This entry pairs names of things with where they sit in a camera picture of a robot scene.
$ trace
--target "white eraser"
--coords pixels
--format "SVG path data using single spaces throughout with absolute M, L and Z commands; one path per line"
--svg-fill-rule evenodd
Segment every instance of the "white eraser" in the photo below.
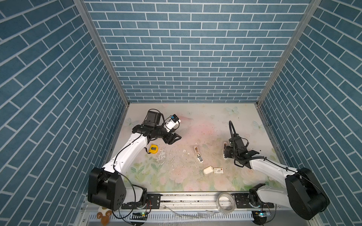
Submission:
M 223 174 L 224 170 L 223 170 L 223 168 L 214 168 L 214 173 L 215 174 Z
M 214 171 L 214 168 L 212 166 L 209 166 L 209 167 L 204 169 L 204 174 L 206 175 L 206 174 L 209 174 L 209 173 L 211 173 L 213 171 Z

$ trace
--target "roll of clear tape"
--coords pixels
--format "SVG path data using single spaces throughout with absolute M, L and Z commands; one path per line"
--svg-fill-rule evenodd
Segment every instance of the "roll of clear tape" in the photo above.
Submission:
M 221 197 L 227 197 L 228 200 L 230 200 L 231 202 L 231 206 L 229 206 L 228 208 L 224 209 L 222 208 L 222 206 L 220 205 L 220 198 Z M 216 200 L 216 207 L 218 208 L 218 210 L 220 211 L 220 213 L 222 214 L 229 214 L 231 212 L 233 212 L 236 208 L 236 202 L 233 196 L 231 196 L 231 194 L 227 193 L 227 192 L 221 192 L 218 196 L 218 199 Z

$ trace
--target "floral tabletop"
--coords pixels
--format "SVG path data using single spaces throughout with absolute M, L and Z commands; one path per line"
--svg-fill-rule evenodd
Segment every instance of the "floral tabletop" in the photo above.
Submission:
M 112 157 L 131 135 L 132 128 L 142 123 L 151 108 L 158 109 L 165 118 L 176 114 L 181 119 L 176 133 L 182 139 L 172 145 L 162 139 L 151 141 L 159 148 L 156 154 L 142 151 L 125 175 L 135 185 L 149 192 L 174 191 L 247 191 L 258 183 L 280 187 L 265 174 L 247 167 L 239 168 L 233 159 L 223 158 L 223 143 L 230 138 L 228 122 L 236 133 L 249 140 L 248 150 L 255 150 L 278 162 L 275 151 L 261 123 L 254 104 L 137 104 L 128 109 Z M 194 151 L 199 148 L 203 162 Z M 222 167 L 224 174 L 207 174 L 208 166 Z

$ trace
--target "brick wallpaper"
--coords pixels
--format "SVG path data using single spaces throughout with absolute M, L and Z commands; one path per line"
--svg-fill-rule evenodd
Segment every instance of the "brick wallpaper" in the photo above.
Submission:
M 255 102 L 309 1 L 86 3 L 131 102 Z
M 72 225 L 123 108 L 72 0 L 0 1 L 0 225 Z
M 322 0 L 262 104 L 288 164 L 313 170 L 325 225 L 360 226 L 362 1 Z

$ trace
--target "tape measure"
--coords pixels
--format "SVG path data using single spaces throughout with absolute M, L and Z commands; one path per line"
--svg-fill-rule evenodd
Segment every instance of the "tape measure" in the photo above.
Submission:
M 148 151 L 152 154 L 156 154 L 158 152 L 158 146 L 155 144 L 151 144 L 151 147 Z

